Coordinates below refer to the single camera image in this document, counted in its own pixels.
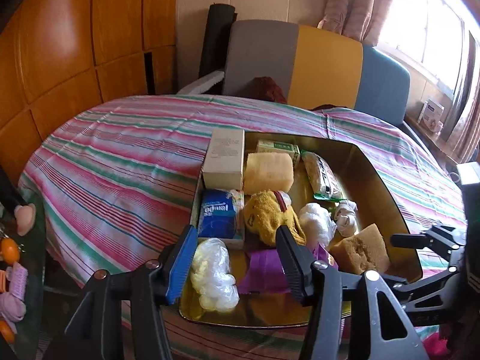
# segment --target window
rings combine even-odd
[[[444,0],[393,0],[379,47],[406,56],[447,88],[457,86],[464,22]]]

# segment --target white plastic bag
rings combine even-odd
[[[319,243],[326,248],[332,240],[337,225],[330,218],[330,213],[318,203],[308,203],[298,216],[300,226],[307,238],[307,247],[316,248]]]
[[[208,238],[197,246],[190,279],[200,295],[200,306],[208,311],[231,311],[239,302],[235,278],[229,274],[230,259],[225,244]]]

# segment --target gold tray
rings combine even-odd
[[[323,157],[337,176],[344,196],[357,203],[359,230],[376,223],[383,235],[391,262],[391,268],[387,273],[402,276],[411,283],[422,277],[422,266],[417,251],[392,247],[390,244],[392,234],[409,233],[409,230],[389,190],[370,161],[357,146],[323,138],[246,132],[245,161],[249,152],[255,152],[259,139],[293,143],[298,145],[300,149],[316,152]],[[314,193],[302,161],[295,169],[294,180],[289,195],[295,212],[298,213],[306,203],[310,202],[320,203],[325,207],[330,204],[314,199]],[[205,186],[200,174],[190,215],[190,224],[195,227],[198,226],[203,189],[205,189]],[[341,239],[342,237],[337,232],[330,245],[339,242]],[[242,250],[229,250],[229,254],[231,273],[238,283],[246,274],[247,258]],[[306,326],[311,307],[302,307],[290,294],[241,294],[238,305],[230,313],[204,312],[188,277],[180,298],[178,311],[186,320],[205,325],[278,329]],[[342,316],[347,317],[350,313],[350,302],[343,302]]]

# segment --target blue tissue pack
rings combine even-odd
[[[204,238],[232,239],[237,232],[239,196],[241,192],[232,190],[204,190],[198,236]]]

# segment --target green packet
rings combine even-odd
[[[308,180],[313,189],[313,197],[317,200],[340,202],[345,198],[337,178],[327,162],[311,151],[300,150],[301,158],[305,164]]]

